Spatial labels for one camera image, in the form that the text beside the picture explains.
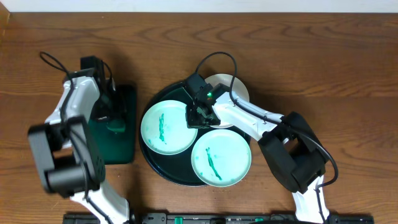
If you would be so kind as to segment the green sponge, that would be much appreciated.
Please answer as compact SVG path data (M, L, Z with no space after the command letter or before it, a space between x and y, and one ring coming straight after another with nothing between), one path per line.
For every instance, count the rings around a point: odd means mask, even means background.
M113 119L108 121L106 127L114 133L124 133L126 130L126 124L123 119Z

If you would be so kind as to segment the pale green plate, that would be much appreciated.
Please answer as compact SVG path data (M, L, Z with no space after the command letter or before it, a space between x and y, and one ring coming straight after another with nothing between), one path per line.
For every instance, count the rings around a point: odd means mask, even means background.
M171 156L188 149L198 130L187 127L186 104L165 100L151 106L141 121L141 137L150 150Z
M192 168L197 177L214 187L229 187L242 180L251 166L251 150L237 132L216 129L193 146Z

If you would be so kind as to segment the white plate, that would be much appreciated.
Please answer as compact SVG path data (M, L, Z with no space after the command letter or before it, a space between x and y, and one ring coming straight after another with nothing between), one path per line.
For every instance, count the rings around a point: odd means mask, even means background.
M219 73L215 74L212 76L209 76L205 78L205 81L209 84L211 84L213 87L215 87L217 84L222 83L224 85L230 86L231 80L232 80L232 75L225 74L225 73ZM242 99L249 101L249 92L244 83L239 80L238 78L235 78L234 83L233 83L233 91L235 91L239 97ZM211 126L212 128L230 128L232 127L232 124L226 123L222 121L220 125L216 126Z

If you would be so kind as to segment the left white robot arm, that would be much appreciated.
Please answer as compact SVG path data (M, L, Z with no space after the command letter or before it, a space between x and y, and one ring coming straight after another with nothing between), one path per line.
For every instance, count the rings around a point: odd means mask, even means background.
M136 91L130 85L82 76L63 94L28 140L44 190L86 207L100 223L130 223L126 198L106 180L106 166L134 158Z

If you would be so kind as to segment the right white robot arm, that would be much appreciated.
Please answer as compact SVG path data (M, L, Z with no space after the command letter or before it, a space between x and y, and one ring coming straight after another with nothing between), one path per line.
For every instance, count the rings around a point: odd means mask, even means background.
M209 91L194 96L186 108L189 128L227 122L255 139L277 181L294 197L302 222L325 223L330 215L323 196L325 165L336 162L298 113L266 111L235 92Z

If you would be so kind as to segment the rectangular dark green tray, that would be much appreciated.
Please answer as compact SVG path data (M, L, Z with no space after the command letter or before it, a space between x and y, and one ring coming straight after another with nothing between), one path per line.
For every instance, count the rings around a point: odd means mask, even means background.
M108 130L106 127L108 121L99 122L91 119L88 122L93 139L106 165L127 164L134 159L136 141L136 90L131 85L119 85L118 87L125 97L127 106L127 113L123 119L126 124L125 132L114 133Z

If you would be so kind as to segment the round dark green tray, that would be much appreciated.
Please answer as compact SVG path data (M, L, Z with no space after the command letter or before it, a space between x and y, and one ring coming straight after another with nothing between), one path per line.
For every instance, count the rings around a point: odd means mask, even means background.
M182 103L185 103L186 105L190 104L192 102L192 99L190 98L189 94L185 91L184 86L182 83L174 83L160 92L156 94L153 99L150 101L150 103L147 105L147 108L145 110L145 113L147 110L155 105L156 103L160 101L165 101L165 100L176 100L176 101L181 101ZM171 156L166 156L162 154L158 154L152 150L149 149L148 146L146 146L143 138L141 137L141 124L140 124L140 130L139 130L139 142L141 146L142 153L146 159L146 161L149 163L149 165L158 173L160 176L163 178L179 185L185 185L185 186L204 186L207 185L203 181L201 181L195 172L193 171L192 168L192 162L191 162L191 155L192 155L192 150L193 146L195 143L198 141L200 137L202 137L204 134L216 130L216 129L228 129L234 132L237 132L240 134L249 144L250 143L250 136L243 131L239 130L238 128L232 126L230 128L206 128L206 129L197 129L198 134L193 142L193 144L186 149L185 151L179 153L179 154L174 154Z

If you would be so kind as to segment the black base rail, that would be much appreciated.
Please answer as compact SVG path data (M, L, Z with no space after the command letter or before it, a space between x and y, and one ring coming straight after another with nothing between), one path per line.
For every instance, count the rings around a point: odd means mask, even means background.
M299 224L295 215L168 215L166 213L147 213L141 217L132 217L131 223L138 224ZM374 218L367 215L330 215L327 224L374 224Z

